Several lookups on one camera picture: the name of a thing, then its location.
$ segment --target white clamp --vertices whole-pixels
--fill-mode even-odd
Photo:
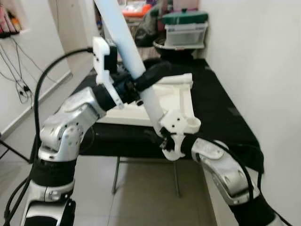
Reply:
[[[119,109],[123,109],[123,102],[112,84],[110,71],[104,69],[104,56],[108,56],[110,54],[110,47],[108,43],[101,37],[94,37],[93,53],[93,65],[97,72],[96,83],[104,84],[115,104],[119,107]]]
[[[185,154],[181,153],[181,145],[185,134],[198,132],[201,121],[196,117],[184,118],[179,110],[169,110],[159,123],[172,134],[171,138],[174,140],[174,150],[163,149],[164,156],[170,161],[184,157]]]

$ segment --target plastic storage box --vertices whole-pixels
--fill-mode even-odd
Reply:
[[[204,37],[208,23],[204,24],[178,24],[165,25],[166,42],[165,46],[179,45],[204,45]]]
[[[208,14],[183,9],[181,12],[166,14],[162,18],[166,29],[164,46],[176,48],[203,48],[208,27]]]

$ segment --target green lid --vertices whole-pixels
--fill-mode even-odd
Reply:
[[[182,9],[182,12],[169,13],[163,16],[162,23],[164,24],[203,24],[207,21],[208,14],[201,11],[187,11]]]

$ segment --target silver robot arm segment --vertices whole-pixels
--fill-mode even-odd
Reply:
[[[193,160],[212,174],[215,185],[240,226],[283,226],[254,182],[253,200],[250,200],[246,175],[229,153],[201,138],[194,138],[194,142],[190,139],[188,143],[185,146],[191,147]],[[216,143],[227,148],[222,142]]]
[[[54,226],[72,225],[75,202],[70,196],[79,146],[86,131],[105,114],[88,87],[68,98],[45,121],[22,226],[43,225],[46,221]]]

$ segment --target black bowl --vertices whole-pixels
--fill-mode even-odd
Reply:
[[[195,51],[194,48],[183,47],[167,47],[164,46],[166,38],[157,38],[153,42],[155,50],[161,55],[162,58],[184,58],[186,56],[191,56]]]

